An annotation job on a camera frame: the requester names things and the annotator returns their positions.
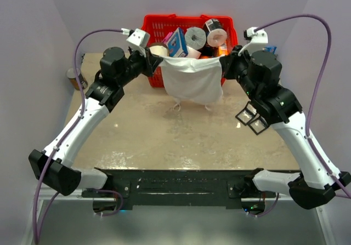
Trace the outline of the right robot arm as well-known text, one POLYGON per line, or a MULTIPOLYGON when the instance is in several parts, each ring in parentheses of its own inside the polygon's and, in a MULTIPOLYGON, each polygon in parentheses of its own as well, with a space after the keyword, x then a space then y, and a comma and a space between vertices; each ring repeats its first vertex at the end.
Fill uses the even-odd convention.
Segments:
POLYGON ((224 77, 238 82, 256 110, 253 121, 265 121, 281 136, 300 169, 280 173, 257 168, 245 176, 242 192, 250 197, 263 191, 280 193, 312 209, 329 203, 337 190, 350 184, 350 173, 332 165, 305 126, 307 119, 294 93, 280 85, 282 64, 274 54, 264 50, 240 54, 236 46, 219 61, 224 77))

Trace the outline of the white shirt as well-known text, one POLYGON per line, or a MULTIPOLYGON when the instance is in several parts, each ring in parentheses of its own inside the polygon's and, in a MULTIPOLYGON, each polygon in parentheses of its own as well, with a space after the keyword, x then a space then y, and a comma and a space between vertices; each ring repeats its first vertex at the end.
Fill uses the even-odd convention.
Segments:
POLYGON ((164 56, 160 63, 164 88, 180 110, 182 101, 203 105, 207 111, 217 103, 223 89, 219 57, 209 59, 164 56))

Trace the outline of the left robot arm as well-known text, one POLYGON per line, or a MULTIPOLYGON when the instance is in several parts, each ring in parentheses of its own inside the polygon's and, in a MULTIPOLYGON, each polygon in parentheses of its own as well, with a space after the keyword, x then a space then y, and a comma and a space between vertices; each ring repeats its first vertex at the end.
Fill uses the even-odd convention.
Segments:
POLYGON ((163 57, 138 50, 125 56, 119 47, 108 48, 99 61, 100 69, 84 94, 84 101, 61 133, 43 150, 33 150, 29 162, 39 182, 68 196, 76 189, 94 189, 101 197, 112 194, 114 187, 107 175, 74 169, 75 158, 95 127, 107 117, 124 96, 124 86, 139 75, 153 76, 163 57))

